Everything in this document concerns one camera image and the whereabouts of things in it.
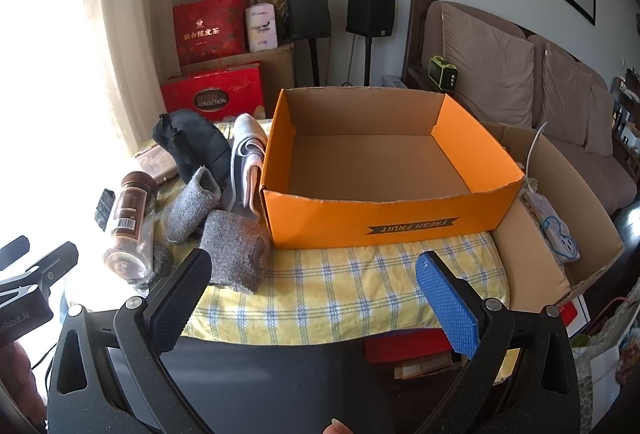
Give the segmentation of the person's right hand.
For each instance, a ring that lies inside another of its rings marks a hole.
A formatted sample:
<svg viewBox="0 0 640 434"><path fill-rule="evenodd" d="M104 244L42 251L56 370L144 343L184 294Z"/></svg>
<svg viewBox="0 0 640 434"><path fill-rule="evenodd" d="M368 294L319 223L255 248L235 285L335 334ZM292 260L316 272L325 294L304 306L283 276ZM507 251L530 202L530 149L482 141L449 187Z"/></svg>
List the person's right hand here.
<svg viewBox="0 0 640 434"><path fill-rule="evenodd" d="M344 425L343 422L337 420L337 418L333 418L322 434L354 434L354 432L352 432L347 425Z"/></svg>

